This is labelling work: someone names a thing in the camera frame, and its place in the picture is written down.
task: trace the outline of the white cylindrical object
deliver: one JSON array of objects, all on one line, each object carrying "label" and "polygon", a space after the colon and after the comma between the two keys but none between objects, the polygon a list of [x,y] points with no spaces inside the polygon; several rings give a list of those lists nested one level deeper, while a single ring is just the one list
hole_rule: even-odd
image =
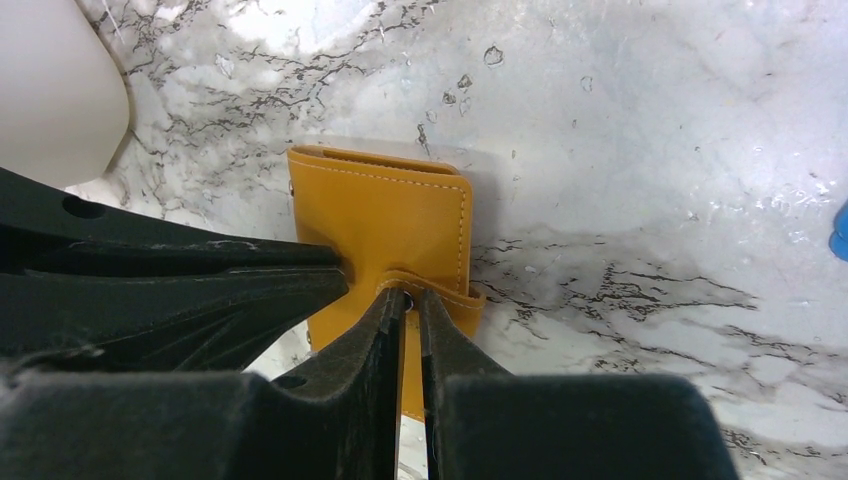
[{"label": "white cylindrical object", "polygon": [[0,0],[0,167],[54,187],[92,180],[128,123],[118,69],[74,0]]}]

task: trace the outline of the marble surface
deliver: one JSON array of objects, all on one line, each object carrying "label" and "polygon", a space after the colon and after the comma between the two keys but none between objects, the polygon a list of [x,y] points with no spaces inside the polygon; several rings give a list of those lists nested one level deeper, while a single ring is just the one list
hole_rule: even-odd
[{"label": "marble surface", "polygon": [[[293,239],[285,150],[475,186],[475,339],[516,373],[667,372],[746,479],[848,471],[848,6],[838,0],[82,0],[131,131],[83,197]],[[302,361],[303,331],[254,366]],[[400,478],[423,478],[404,422]]]}]

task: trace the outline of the wallet flap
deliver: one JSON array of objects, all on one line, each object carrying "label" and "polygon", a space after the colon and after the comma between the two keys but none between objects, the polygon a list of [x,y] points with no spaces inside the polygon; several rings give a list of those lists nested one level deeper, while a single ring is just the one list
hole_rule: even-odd
[{"label": "wallet flap", "polygon": [[[451,166],[324,147],[288,152],[298,240],[343,259],[347,295],[308,320],[320,350],[367,310],[378,291],[432,288],[473,335],[485,299],[469,290],[471,184]],[[407,314],[403,410],[423,419],[418,314]]]}]

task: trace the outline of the screw hole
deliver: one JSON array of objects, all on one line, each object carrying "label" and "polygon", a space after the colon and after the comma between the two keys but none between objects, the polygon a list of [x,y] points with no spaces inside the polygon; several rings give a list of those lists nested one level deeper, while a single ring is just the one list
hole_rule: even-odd
[{"label": "screw hole", "polygon": [[62,200],[62,208],[77,218],[93,220],[106,213],[106,207],[99,203],[87,202],[79,197],[69,195]]},{"label": "screw hole", "polygon": [[280,388],[289,390],[292,388],[302,387],[306,384],[306,379],[297,375],[283,375],[282,377],[274,380],[274,383]]}]

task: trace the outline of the blue object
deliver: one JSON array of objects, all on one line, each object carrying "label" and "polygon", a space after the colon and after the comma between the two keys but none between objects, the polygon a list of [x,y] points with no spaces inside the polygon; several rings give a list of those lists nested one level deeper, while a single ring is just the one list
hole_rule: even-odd
[{"label": "blue object", "polygon": [[836,214],[833,229],[836,231],[830,236],[830,249],[834,255],[848,262],[848,203]]},{"label": "blue object", "polygon": [[830,236],[830,249],[834,255],[848,262],[848,240],[839,235],[839,232],[833,232]]},{"label": "blue object", "polygon": [[848,239],[848,203],[836,214],[836,219],[833,221],[833,229],[843,239]]}]

